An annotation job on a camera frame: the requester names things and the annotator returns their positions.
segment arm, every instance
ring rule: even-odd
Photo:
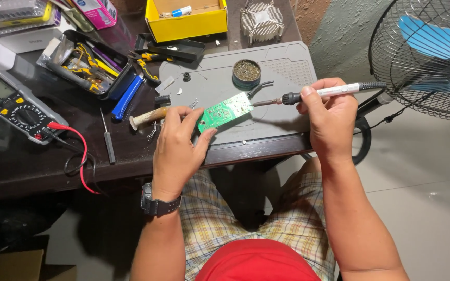
[[[303,88],[303,103],[297,105],[310,115],[310,142],[321,162],[329,242],[345,281],[406,281],[395,243],[352,162],[357,100],[351,94],[322,100],[315,91],[344,84],[337,78],[319,80]]]
[[[172,201],[204,161],[216,129],[204,131],[196,146],[190,141],[204,108],[171,107],[159,134],[153,158],[153,199]],[[175,281],[185,278],[185,245],[178,210],[149,218],[134,255],[131,281]]]

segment black watch strap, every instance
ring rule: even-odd
[[[148,182],[143,185],[141,193],[141,209],[144,214],[161,216],[169,214],[180,207],[182,195],[177,199],[166,202],[159,199],[152,199],[152,183]]]

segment digital multimeter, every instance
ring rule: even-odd
[[[44,129],[54,135],[63,131],[48,128],[50,122],[68,126],[67,121],[6,71],[0,71],[0,117],[38,144],[48,144],[52,140],[43,133]]]

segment silicone repair mat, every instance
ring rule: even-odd
[[[256,61],[261,68],[260,82],[273,80],[251,99],[257,101],[280,98],[289,92],[300,92],[303,86],[317,80],[309,48],[301,41],[273,44],[217,54],[206,54],[192,64],[163,62],[159,79],[174,78],[174,83],[160,93],[171,94],[171,105],[189,106],[197,98],[197,107],[208,108],[243,92],[232,83],[232,67],[239,60]],[[190,81],[183,81],[188,72]],[[295,105],[265,105],[218,127],[211,144],[250,141],[277,137],[310,128],[307,116],[300,116]]]

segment aluminum heat sink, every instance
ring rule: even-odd
[[[272,40],[283,35],[283,15],[270,3],[255,3],[246,9],[241,8],[241,27],[244,35],[248,35],[249,46],[253,42]]]

